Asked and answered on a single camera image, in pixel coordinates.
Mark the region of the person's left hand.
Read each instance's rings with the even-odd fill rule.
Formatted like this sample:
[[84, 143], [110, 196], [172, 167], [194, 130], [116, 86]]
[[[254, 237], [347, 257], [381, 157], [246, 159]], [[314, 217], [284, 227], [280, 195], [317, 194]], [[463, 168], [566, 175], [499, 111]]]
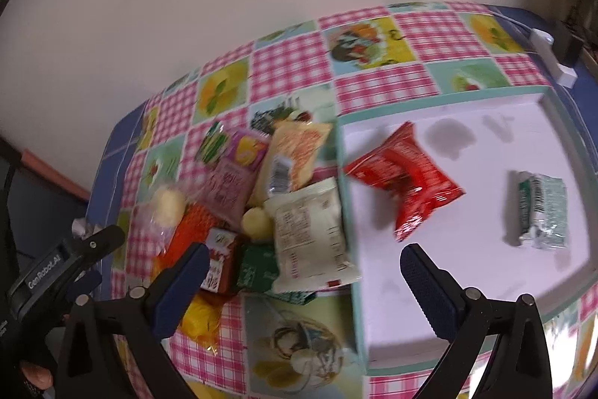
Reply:
[[53, 386], [53, 376], [48, 369], [29, 362], [23, 362], [21, 370], [25, 378], [37, 389], [45, 391]]

